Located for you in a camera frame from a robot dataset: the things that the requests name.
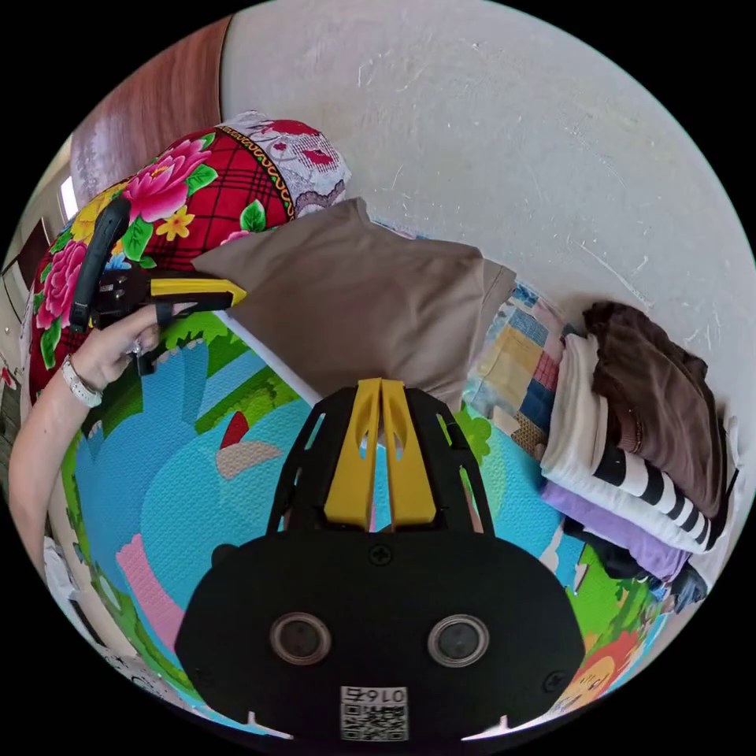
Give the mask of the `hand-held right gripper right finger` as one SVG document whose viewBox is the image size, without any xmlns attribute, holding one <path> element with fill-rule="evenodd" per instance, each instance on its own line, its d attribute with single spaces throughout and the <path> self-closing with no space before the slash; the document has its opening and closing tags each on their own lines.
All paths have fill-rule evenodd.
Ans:
<svg viewBox="0 0 756 756">
<path fill-rule="evenodd" d="M 391 526 L 425 528 L 436 507 L 406 389 L 397 380 L 382 380 L 382 418 Z"/>
</svg>

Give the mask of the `person's left hand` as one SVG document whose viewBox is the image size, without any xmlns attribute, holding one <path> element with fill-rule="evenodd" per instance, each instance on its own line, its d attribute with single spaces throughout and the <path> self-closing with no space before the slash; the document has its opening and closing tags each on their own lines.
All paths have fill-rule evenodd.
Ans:
<svg viewBox="0 0 756 756">
<path fill-rule="evenodd" d="M 70 361 L 83 384 L 101 392 L 123 374 L 133 356 L 152 353 L 160 342 L 158 306 L 150 304 L 107 328 L 91 331 Z"/>
</svg>

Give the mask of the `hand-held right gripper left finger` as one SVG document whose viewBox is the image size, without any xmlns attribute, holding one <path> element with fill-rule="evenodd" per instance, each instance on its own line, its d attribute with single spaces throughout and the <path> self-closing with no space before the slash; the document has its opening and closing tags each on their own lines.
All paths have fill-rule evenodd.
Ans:
<svg viewBox="0 0 756 756">
<path fill-rule="evenodd" d="M 324 505 L 325 519 L 331 526 L 368 527 L 372 522 L 380 394 L 380 378 L 360 381 L 354 392 Z"/>
</svg>

